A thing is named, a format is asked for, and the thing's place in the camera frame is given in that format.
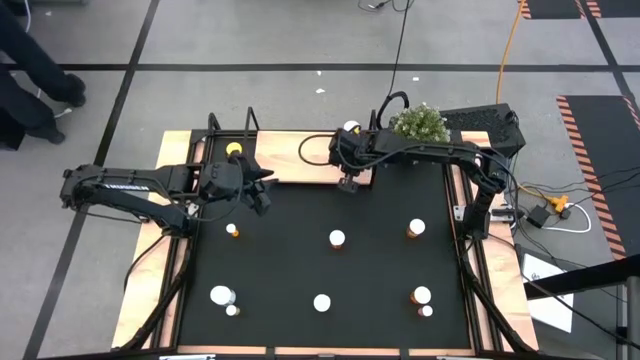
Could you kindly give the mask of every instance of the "concrete floor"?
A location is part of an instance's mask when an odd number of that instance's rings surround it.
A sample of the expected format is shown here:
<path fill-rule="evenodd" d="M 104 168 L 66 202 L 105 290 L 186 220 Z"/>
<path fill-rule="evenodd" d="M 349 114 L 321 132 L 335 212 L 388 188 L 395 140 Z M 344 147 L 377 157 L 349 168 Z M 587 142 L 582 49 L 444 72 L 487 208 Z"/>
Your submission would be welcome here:
<path fill-rule="evenodd" d="M 359 10 L 356 0 L 161 0 L 141 64 L 392 63 L 402 14 Z M 61 64 L 121 64 L 130 58 L 150 0 L 93 0 L 84 6 L 38 5 L 32 35 Z M 498 64 L 516 1 L 417 0 L 407 20 L 400 61 Z M 638 19 L 599 20 L 620 64 L 640 64 Z M 586 20 L 523 20 L 511 64 L 603 65 Z M 105 166 L 153 167 L 165 130 L 203 128 L 214 111 L 224 128 L 241 128 L 253 106 L 266 129 L 332 129 L 368 120 L 388 91 L 382 71 L 138 71 Z M 60 209 L 66 168 L 93 161 L 112 111 L 122 71 L 75 71 L 88 103 L 60 122 L 61 146 L 27 138 L 17 153 L 0 152 L 0 357 L 23 357 L 65 244 L 73 214 Z M 28 89 L 24 74 L 18 80 Z M 640 74 L 627 73 L 640 92 Z M 495 101 L 497 73 L 400 72 L 395 88 L 442 109 Z M 326 92 L 316 94 L 316 89 Z M 518 113 L 527 146 L 519 181 L 563 185 L 582 175 L 568 142 L 556 95 L 619 95 L 611 73 L 509 72 L 502 100 Z M 56 109 L 59 104 L 51 103 Z M 535 199 L 522 196 L 532 207 Z M 593 205 L 585 208 L 596 219 Z M 567 227 L 581 227 L 573 217 Z M 554 255 L 582 264 L 612 259 L 602 228 L 588 234 L 531 230 Z M 122 300 L 136 225 L 87 219 L 42 340 L 39 356 L 107 351 Z M 532 247 L 518 238 L 523 246 Z"/>

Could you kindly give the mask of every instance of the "person's leg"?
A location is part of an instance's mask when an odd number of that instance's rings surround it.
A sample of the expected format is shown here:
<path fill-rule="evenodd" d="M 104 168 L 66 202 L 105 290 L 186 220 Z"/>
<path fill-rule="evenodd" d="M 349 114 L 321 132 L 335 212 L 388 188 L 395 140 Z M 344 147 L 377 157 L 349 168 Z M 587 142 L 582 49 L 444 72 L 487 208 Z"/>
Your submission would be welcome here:
<path fill-rule="evenodd" d="M 64 134 L 56 128 L 51 108 L 22 89 L 2 64 L 0 64 L 0 108 L 24 126 L 27 134 L 47 139 L 54 144 L 64 141 Z"/>
<path fill-rule="evenodd" d="M 84 105 L 85 86 L 75 75 L 65 74 L 27 34 L 22 25 L 0 2 L 0 50 L 27 72 L 31 81 L 55 101 Z"/>

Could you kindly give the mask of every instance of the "white paper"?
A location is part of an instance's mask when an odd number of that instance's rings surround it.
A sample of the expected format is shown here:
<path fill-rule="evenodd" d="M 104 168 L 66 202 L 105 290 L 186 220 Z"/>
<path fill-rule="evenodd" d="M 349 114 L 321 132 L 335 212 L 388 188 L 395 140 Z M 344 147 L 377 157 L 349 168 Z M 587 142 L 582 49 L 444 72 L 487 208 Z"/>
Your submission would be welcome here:
<path fill-rule="evenodd" d="M 563 272 L 564 270 L 546 261 L 542 261 L 529 254 L 524 255 L 524 268 L 522 273 L 532 281 L 562 274 Z M 528 280 L 523 278 L 522 282 L 526 283 Z M 559 298 L 573 307 L 573 294 L 562 295 L 559 296 Z M 542 321 L 547 325 L 568 333 L 571 332 L 573 312 L 554 298 L 530 300 L 529 312 L 531 313 L 531 317 L 538 321 Z"/>

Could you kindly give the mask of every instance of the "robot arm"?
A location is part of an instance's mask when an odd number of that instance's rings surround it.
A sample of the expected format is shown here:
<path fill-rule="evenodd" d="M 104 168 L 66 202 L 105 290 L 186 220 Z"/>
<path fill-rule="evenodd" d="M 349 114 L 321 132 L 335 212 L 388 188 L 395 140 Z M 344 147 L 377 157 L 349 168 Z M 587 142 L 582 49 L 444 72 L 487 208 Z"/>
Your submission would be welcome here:
<path fill-rule="evenodd" d="M 113 169 L 82 165 L 65 170 L 60 191 L 63 208 L 80 210 L 86 205 L 104 205 L 150 219 L 168 235 L 188 235 L 196 221 L 207 221 L 189 215 L 184 205 L 202 206 L 239 197 L 258 215 L 264 215 L 271 204 L 266 194 L 268 184 L 262 178 L 273 174 L 260 168 L 255 159 L 235 148 L 226 162 L 213 164 L 181 164 L 156 170 Z M 170 201 L 160 205 L 128 191 L 155 192 Z"/>
<path fill-rule="evenodd" d="M 329 144 L 329 163 L 340 168 L 345 177 L 338 187 L 355 192 L 358 184 L 353 178 L 362 170 L 379 163 L 430 161 L 458 165 L 478 186 L 472 204 L 465 207 L 463 232 L 476 239 L 488 236 L 490 207 L 496 194 L 506 188 L 505 158 L 493 149 L 481 149 L 475 144 L 428 144 L 380 131 L 347 131 L 338 129 Z"/>

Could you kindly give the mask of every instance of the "striped warning tape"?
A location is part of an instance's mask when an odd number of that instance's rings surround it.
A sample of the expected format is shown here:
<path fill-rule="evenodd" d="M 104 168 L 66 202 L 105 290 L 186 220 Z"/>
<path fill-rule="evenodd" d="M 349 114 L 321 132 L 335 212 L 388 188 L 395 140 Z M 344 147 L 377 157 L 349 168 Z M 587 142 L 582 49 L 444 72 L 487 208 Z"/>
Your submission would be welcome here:
<path fill-rule="evenodd" d="M 524 5 L 522 5 L 522 11 L 520 12 L 520 14 L 522 14 L 522 17 L 525 19 L 531 19 L 531 10 L 529 10 L 529 3 L 527 2 L 527 0 L 518 0 L 518 4 L 520 4 L 521 1 L 524 1 Z"/>
<path fill-rule="evenodd" d="M 589 11 L 593 17 L 601 18 L 602 11 L 600 11 L 600 6 L 598 6 L 598 2 L 595 0 L 587 0 L 587 6 L 589 7 Z"/>
<path fill-rule="evenodd" d="M 636 113 L 636 109 L 633 107 L 633 103 L 626 96 L 623 96 L 622 98 L 627 103 L 627 107 L 629 108 L 633 121 L 636 122 L 636 126 L 640 129 L 640 119 L 638 119 L 638 114 Z"/>
<path fill-rule="evenodd" d="M 584 9 L 582 8 L 582 4 L 580 4 L 580 0 L 574 0 L 576 6 L 578 7 L 578 11 L 580 11 L 580 19 L 586 19 L 587 16 L 584 14 Z"/>
<path fill-rule="evenodd" d="M 596 208 L 596 213 L 600 219 L 600 224 L 604 230 L 604 236 L 609 243 L 609 248 L 611 249 L 613 258 L 616 260 L 624 259 L 626 257 L 626 251 L 624 250 L 622 239 L 620 238 L 620 235 L 618 235 L 618 228 L 616 228 L 616 225 L 613 222 L 613 216 L 607 206 L 607 199 L 604 194 L 600 193 L 602 191 L 602 187 L 600 187 L 595 170 L 593 169 L 591 160 L 589 159 L 589 153 L 582 142 L 582 136 L 580 136 L 576 119 L 573 117 L 573 112 L 569 107 L 567 98 L 564 96 L 558 96 L 556 97 L 556 102 L 558 103 L 558 108 L 560 108 L 564 126 L 569 134 L 571 146 L 573 147 L 576 159 L 578 160 L 578 164 L 582 170 L 585 184 L 593 195 L 591 200 Z M 640 126 L 640 120 L 636 120 L 636 124 Z"/>

